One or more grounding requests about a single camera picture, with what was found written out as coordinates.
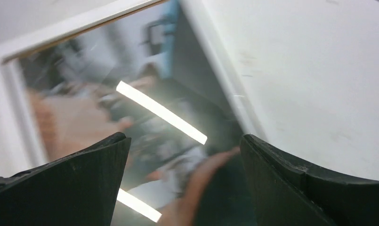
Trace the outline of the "light wooden picture frame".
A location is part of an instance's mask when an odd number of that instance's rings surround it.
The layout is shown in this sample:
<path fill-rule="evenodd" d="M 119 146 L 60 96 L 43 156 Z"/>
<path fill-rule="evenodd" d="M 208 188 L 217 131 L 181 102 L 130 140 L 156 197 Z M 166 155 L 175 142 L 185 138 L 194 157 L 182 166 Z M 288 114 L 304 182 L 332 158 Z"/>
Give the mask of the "light wooden picture frame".
<path fill-rule="evenodd" d="M 27 148 L 13 106 L 18 89 L 8 85 L 2 62 L 42 44 L 83 31 L 93 25 L 144 9 L 153 0 L 0 0 L 0 175 L 10 176 L 45 163 L 42 153 Z M 255 130 L 254 117 L 242 109 L 240 75 L 227 50 L 221 29 L 237 21 L 243 2 L 184 0 L 182 7 L 197 32 L 231 104 L 246 130 Z"/>

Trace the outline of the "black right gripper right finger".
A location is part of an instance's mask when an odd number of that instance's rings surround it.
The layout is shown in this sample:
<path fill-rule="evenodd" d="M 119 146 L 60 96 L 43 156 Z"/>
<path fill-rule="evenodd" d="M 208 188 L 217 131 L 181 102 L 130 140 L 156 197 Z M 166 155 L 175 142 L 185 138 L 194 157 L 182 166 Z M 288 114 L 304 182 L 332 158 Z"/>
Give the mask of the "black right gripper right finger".
<path fill-rule="evenodd" d="M 240 151 L 260 226 L 379 226 L 379 181 L 323 168 L 247 134 Z"/>

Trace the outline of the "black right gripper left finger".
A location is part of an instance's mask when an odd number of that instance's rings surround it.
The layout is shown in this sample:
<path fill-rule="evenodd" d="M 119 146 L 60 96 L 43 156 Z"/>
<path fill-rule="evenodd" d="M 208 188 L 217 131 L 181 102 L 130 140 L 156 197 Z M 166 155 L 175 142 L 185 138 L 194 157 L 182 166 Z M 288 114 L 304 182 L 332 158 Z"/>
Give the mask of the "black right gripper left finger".
<path fill-rule="evenodd" d="M 108 226 L 131 139 L 115 133 L 81 151 L 0 177 L 0 226 Z"/>

